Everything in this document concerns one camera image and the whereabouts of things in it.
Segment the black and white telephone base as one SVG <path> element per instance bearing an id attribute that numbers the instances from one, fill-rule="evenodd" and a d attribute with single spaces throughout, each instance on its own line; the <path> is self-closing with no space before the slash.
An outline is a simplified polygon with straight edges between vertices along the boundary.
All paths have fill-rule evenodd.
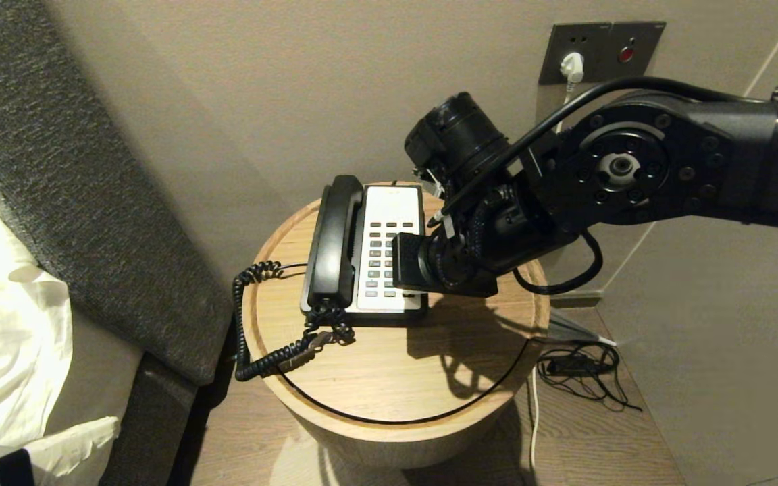
<path id="1" fill-rule="evenodd" d="M 392 282 L 392 240 L 423 235 L 422 190 L 415 185 L 363 185 L 353 246 L 354 300 L 345 309 L 358 326 L 401 326 L 425 316 L 428 296 Z"/>

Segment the black telephone handset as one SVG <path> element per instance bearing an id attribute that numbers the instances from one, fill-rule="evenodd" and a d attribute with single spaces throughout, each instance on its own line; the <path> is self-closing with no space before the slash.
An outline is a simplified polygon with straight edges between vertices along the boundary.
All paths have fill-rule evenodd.
<path id="1" fill-rule="evenodd" d="M 353 246 L 364 189 L 353 175 L 337 175 L 324 188 L 307 263 L 301 311 L 330 302 L 348 308 L 354 300 Z"/>

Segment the beige bed mattress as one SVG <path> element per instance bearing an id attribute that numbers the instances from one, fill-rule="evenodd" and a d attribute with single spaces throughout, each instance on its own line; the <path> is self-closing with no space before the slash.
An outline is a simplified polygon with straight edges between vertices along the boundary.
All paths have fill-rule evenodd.
<path id="1" fill-rule="evenodd" d="M 78 310 L 72 317 L 73 354 L 49 417 L 47 437 L 105 417 L 121 421 L 143 351 Z"/>

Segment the dark grey bed base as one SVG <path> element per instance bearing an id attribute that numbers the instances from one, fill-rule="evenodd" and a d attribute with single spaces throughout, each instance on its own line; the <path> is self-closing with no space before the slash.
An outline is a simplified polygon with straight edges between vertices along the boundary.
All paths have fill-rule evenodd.
<path id="1" fill-rule="evenodd" d="M 99 486 L 166 486 L 198 387 L 143 354 Z"/>

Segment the white pillow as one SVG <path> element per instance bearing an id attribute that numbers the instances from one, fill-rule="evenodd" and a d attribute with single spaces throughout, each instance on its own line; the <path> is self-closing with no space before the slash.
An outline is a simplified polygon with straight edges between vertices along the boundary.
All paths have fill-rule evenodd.
<path id="1" fill-rule="evenodd" d="M 72 357 L 67 284 L 0 219 L 0 446 L 45 434 Z"/>

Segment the round wooden side table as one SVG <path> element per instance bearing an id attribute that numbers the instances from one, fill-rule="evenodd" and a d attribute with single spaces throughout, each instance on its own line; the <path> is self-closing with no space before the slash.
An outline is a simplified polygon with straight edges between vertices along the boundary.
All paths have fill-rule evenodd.
<path id="1" fill-rule="evenodd" d="M 358 321 L 351 344 L 322 344 L 263 383 L 334 456 L 432 466 L 478 443 L 507 411 L 549 317 L 549 298 L 507 275 L 490 298 L 430 294 L 423 318 Z"/>

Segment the wooden skirting board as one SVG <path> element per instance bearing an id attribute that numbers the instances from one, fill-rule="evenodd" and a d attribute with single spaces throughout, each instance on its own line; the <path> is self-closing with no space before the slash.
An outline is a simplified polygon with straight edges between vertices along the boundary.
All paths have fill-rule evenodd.
<path id="1" fill-rule="evenodd" d="M 569 292 L 550 296 L 550 305 L 553 308 L 595 308 L 602 297 L 602 292 Z"/>

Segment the transparent folded umbrella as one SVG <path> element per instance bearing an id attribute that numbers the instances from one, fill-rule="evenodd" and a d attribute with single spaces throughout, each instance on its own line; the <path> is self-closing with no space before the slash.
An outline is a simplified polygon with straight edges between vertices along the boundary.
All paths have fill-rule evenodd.
<path id="1" fill-rule="evenodd" d="M 550 312 L 548 335 L 544 338 L 547 344 L 568 344 L 568 342 L 595 342 L 617 347 L 617 343 L 604 335 L 584 328 L 580 323 L 565 316 L 560 310 Z"/>

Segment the white power plug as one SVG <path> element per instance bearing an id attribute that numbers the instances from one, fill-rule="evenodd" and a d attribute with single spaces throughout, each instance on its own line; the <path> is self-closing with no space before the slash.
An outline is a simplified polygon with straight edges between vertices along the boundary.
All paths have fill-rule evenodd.
<path id="1" fill-rule="evenodd" d="M 584 80 L 584 57 L 580 52 L 570 52 L 560 62 L 560 74 L 565 78 L 565 91 L 572 93 Z"/>

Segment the grey upholstered headboard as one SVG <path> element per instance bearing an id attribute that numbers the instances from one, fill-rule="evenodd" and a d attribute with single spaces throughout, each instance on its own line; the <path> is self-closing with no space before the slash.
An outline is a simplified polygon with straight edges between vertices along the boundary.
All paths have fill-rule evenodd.
<path id="1" fill-rule="evenodd" d="M 40 0 L 0 0 L 0 218 L 93 322 L 213 381 L 230 299 Z"/>

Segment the dark grey red button plate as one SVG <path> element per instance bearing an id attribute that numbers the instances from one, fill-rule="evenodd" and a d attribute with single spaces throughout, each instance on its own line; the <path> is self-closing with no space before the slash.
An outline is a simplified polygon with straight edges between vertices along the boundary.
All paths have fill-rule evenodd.
<path id="1" fill-rule="evenodd" d="M 605 42 L 600 74 L 603 81 L 646 73 L 666 22 L 615 22 Z"/>

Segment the dark grey wall outlet plate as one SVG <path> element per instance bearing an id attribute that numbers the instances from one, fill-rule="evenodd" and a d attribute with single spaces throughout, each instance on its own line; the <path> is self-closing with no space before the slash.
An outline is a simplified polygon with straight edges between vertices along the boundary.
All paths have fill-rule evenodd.
<path id="1" fill-rule="evenodd" d="M 583 57 L 584 83 L 605 80 L 602 71 L 603 55 L 611 28 L 611 22 L 554 24 L 540 69 L 538 85 L 564 85 L 566 77 L 560 72 L 560 65 L 570 53 L 579 53 Z"/>

